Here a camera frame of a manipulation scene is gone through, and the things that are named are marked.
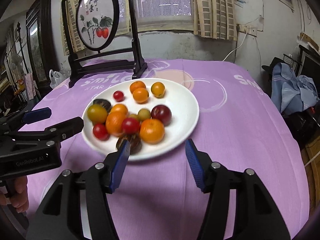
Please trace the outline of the person's left hand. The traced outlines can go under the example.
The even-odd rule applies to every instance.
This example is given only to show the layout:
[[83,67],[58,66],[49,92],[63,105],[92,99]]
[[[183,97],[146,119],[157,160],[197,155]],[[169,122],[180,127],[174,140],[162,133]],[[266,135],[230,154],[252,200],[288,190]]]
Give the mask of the person's left hand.
[[7,198],[3,193],[0,195],[0,204],[6,206],[11,204],[18,213],[23,213],[29,208],[28,199],[28,178],[27,176],[18,177],[12,180],[14,194]]

